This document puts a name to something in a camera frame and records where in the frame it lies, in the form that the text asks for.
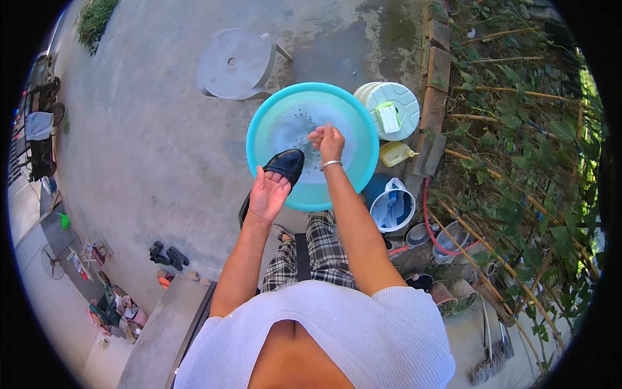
silver bracelet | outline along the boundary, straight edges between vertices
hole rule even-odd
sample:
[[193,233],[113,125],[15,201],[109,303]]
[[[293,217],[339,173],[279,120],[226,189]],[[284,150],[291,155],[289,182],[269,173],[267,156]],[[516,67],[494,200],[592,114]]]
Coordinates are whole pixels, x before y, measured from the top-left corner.
[[332,164],[339,164],[343,166],[341,161],[339,161],[338,159],[334,159],[332,161],[325,162],[322,166],[320,166],[320,172],[323,172],[325,167],[327,167],[328,165],[332,165]]

plaid pants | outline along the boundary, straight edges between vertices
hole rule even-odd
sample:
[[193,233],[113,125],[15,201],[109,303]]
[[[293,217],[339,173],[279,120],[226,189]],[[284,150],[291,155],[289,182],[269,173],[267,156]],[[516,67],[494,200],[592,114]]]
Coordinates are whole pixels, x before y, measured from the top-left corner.
[[[335,236],[332,210],[311,212],[307,225],[307,246],[311,279],[358,290],[348,267],[348,258]],[[279,246],[268,264],[262,292],[275,291],[298,282],[296,242],[287,240]]]

chair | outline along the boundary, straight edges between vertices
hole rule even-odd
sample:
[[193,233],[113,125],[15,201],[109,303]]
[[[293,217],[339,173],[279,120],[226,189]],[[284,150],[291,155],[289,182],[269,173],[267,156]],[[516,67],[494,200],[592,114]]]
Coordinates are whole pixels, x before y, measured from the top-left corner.
[[240,28],[211,35],[197,66],[198,89],[205,96],[229,100],[266,99],[264,84],[272,73],[276,52],[293,61],[265,33]]

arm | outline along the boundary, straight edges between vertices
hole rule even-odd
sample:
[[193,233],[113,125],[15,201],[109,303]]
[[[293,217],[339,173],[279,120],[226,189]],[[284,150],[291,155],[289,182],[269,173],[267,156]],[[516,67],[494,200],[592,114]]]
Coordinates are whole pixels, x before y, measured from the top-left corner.
[[[322,163],[341,159],[345,139],[330,123],[308,136],[320,148]],[[356,194],[343,168],[331,164],[324,168],[335,218],[348,256],[350,271],[361,292],[368,296],[390,286],[406,286],[389,261],[378,227]]]
[[259,268],[272,221],[292,190],[279,173],[257,166],[248,214],[238,241],[225,263],[211,301],[210,317],[225,317],[249,301],[257,291]]

plastic bottle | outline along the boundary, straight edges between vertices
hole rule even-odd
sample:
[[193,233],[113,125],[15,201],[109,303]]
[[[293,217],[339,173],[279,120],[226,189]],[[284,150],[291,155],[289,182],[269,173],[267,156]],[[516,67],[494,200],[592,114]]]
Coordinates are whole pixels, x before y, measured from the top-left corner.
[[382,161],[386,167],[395,166],[403,160],[414,157],[415,155],[417,155],[416,152],[411,150],[408,145],[401,142],[388,142],[383,144],[379,152],[380,161]]

